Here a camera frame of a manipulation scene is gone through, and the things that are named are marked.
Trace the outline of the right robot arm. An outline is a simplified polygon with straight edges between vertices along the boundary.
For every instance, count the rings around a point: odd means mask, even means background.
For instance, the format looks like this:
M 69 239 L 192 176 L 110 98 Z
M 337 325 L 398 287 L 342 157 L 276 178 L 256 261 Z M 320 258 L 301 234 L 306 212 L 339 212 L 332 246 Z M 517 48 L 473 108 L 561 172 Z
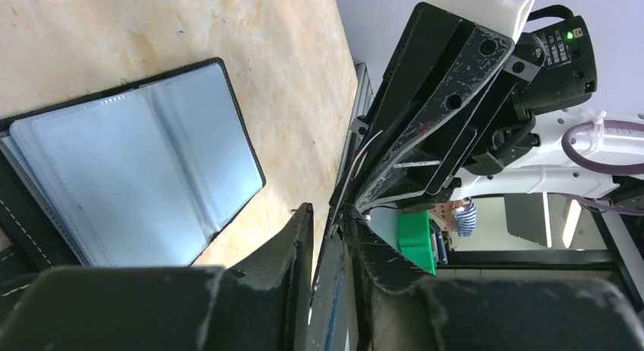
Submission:
M 358 165 L 331 203 L 404 210 L 498 195 L 558 194 L 600 215 L 643 215 L 641 122 L 580 109 L 597 90 L 592 41 L 563 5 L 512 39 L 427 2 L 413 9 L 371 111 Z

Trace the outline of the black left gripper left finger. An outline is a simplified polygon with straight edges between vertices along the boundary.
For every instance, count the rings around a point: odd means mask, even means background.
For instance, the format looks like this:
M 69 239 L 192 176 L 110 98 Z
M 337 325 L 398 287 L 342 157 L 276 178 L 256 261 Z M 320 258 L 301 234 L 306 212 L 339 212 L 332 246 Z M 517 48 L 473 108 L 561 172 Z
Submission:
M 236 265 L 59 267 L 1 296 L 3 350 L 302 350 L 314 210 Z

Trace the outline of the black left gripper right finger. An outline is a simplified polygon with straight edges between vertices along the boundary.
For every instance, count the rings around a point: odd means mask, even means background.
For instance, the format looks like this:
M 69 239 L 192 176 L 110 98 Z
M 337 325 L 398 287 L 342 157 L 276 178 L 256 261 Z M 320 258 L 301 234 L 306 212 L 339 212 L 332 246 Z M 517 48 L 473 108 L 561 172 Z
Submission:
M 356 350 L 641 350 L 643 325 L 606 280 L 436 277 L 344 208 Z

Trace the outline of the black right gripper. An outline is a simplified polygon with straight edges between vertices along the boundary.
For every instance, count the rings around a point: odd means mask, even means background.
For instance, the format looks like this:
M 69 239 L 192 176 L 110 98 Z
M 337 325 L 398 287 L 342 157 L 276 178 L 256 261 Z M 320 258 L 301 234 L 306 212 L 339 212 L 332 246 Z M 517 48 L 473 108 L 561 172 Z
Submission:
M 544 62 L 545 45 L 534 33 L 522 33 L 515 45 L 419 2 L 368 111 L 356 177 L 342 175 L 330 206 L 352 201 L 364 210 L 427 197 L 458 162 L 477 176 L 502 172 L 536 123 L 512 95 L 525 90 Z

